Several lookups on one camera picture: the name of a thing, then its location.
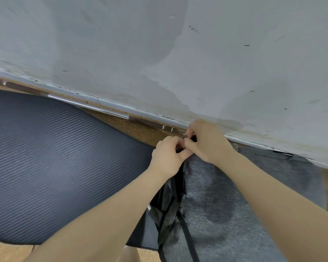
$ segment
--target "scratch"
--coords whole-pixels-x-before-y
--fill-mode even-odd
[[[277,39],[275,42],[277,42],[277,41],[279,41],[280,39],[282,39],[282,38],[284,38],[285,36],[283,36],[283,37],[280,37],[279,39]]]
[[[19,17],[19,15],[18,14],[16,14],[11,8],[9,8],[9,7],[7,7],[7,6],[5,6],[7,9],[9,9],[12,13],[14,13],[15,15],[17,15],[18,17]]]

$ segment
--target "black strap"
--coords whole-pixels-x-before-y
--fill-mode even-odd
[[[194,242],[193,242],[192,236],[190,234],[190,231],[188,230],[188,227],[187,227],[184,217],[182,216],[182,214],[179,211],[177,211],[177,218],[179,219],[182,230],[184,232],[188,250],[190,251],[192,260],[193,260],[193,262],[199,262],[199,257],[198,257],[196,248],[194,247]]]
[[[161,244],[158,248],[158,254],[159,254],[159,258],[162,262],[167,262],[165,255],[164,255],[164,251],[163,251],[163,244]]]

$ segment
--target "carbon fiber pattern mat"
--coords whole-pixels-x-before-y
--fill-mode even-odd
[[[74,106],[0,90],[0,242],[43,243],[139,176],[153,149]],[[149,233],[132,245],[157,249]]]

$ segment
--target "metal rod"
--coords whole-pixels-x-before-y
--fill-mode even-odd
[[[122,114],[122,113],[112,111],[112,110],[109,110],[109,109],[105,109],[105,108],[100,108],[98,106],[86,104],[86,103],[76,101],[76,100],[72,100],[72,99],[69,99],[69,98],[66,98],[66,97],[56,96],[56,95],[53,95],[53,94],[48,94],[47,97],[52,98],[52,99],[56,99],[56,100],[59,100],[59,101],[62,101],[62,102],[65,102],[65,103],[68,103],[68,104],[71,104],[71,105],[74,105],[74,106],[79,106],[81,108],[87,108],[87,109],[91,109],[91,110],[98,111],[98,112],[101,112],[101,113],[113,115],[115,117],[129,119],[129,116],[126,115],[126,114]]]

